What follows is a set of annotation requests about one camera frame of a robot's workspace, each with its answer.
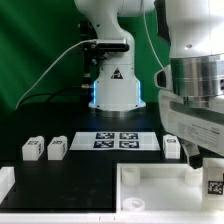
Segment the green backdrop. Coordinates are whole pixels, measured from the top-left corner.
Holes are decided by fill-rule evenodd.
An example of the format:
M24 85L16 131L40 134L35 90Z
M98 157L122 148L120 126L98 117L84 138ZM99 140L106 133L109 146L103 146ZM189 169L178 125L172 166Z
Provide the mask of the green backdrop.
M81 40L77 24L83 19L73 0L0 1L0 119L14 110L19 98L61 53ZM143 18L120 18L119 22L136 40L135 73L143 81L143 99L156 102L153 75L160 66L148 44ZM167 65L169 46L157 37L155 12L147 15L147 24L155 50ZM73 51L31 94L79 85L82 75L82 56Z

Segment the blue light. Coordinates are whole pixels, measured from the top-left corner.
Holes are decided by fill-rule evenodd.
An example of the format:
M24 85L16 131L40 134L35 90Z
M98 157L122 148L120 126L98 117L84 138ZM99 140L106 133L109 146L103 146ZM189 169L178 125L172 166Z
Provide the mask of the blue light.
M141 82L139 81L139 82L138 82L138 96L139 96L138 101L139 101L139 103L142 102L141 92L142 92L142 91L141 91Z
M93 104L96 104L96 82L93 84Z

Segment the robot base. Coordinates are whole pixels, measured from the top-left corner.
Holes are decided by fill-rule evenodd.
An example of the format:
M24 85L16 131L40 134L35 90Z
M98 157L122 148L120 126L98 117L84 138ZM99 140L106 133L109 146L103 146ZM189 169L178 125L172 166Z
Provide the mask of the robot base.
M91 108L89 107L90 113L96 114L101 117L107 118L128 118L135 115L139 115L139 113L145 112L145 106L139 107L137 109L129 110L129 111L105 111L100 110L98 108Z

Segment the white block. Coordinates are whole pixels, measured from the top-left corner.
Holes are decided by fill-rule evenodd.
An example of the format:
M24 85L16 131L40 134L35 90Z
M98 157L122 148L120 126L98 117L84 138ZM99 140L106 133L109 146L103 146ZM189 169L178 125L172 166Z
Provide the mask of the white block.
M2 167L0 170L0 204L15 183L14 167Z
M68 150L68 140L65 136L55 137L47 147L48 160L62 160Z
M166 159L180 159L180 143L176 136L163 136L163 150Z
M29 138L22 151L24 161L37 161L44 151L44 138L42 136Z
M203 209L224 210L224 159L203 159L202 190Z

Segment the cable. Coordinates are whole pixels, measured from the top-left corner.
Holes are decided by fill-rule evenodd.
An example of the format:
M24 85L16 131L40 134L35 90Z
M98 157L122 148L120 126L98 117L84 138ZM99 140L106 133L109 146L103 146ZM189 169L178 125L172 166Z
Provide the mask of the cable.
M39 93L39 94L34 94L34 95L27 96L27 97L23 98L23 99L20 101L20 103L19 103L19 105L18 105L18 108L19 108L19 107L20 107L26 100L28 100L28 99L30 99L30 98L37 97L37 96L51 96L51 95L52 95L51 93Z
M54 98L55 98L56 96L58 96L60 93L63 93L63 92L66 92L66 91L68 91L68 90L72 90L72 89L78 89L78 90L81 90L81 87L80 87L80 86L70 86L70 87L61 89L61 90L57 91L56 93L51 94L51 96L45 101L45 103L49 103L52 99L54 99Z
M147 23L146 23L144 0L142 0L142 8L143 8L143 20L144 20L145 32L146 32L146 35L148 37L149 44L151 46L152 52L153 52L157 62L159 63L161 68L164 69L164 66L162 65L161 61L159 60L159 58L158 58L158 56L157 56L157 54L155 52L155 49L153 47L153 44L152 44L152 41L151 41L151 38L150 38L150 35L149 35L149 30L148 30Z
M23 98L19 105L18 105L18 108L27 100L29 100L30 98L33 98L33 97L38 97L38 96L50 96L49 98L52 97L52 99L56 96L65 96L65 94L62 94L63 92L69 90L69 89L72 89L74 88L75 86L71 86L71 87L67 87L67 88L64 88L64 89L61 89L59 91L57 91L56 93L39 93L39 94L33 94L33 95L30 95L30 96L27 96L25 98Z
M94 40L86 40L86 41L81 41L79 42L78 44L70 47L69 49L67 49L60 57L58 57L58 59L41 75L41 77L33 84L33 86L31 86L30 89L28 89L23 95L22 97L19 99L17 105L16 105L16 108L15 109L18 109L19 105L20 105L20 102L23 100L23 98L28 95L37 85L38 83L47 75L47 73L68 53L70 52L71 50L77 48L79 45L81 44L84 44L84 43L92 43L92 42L95 42L96 39Z

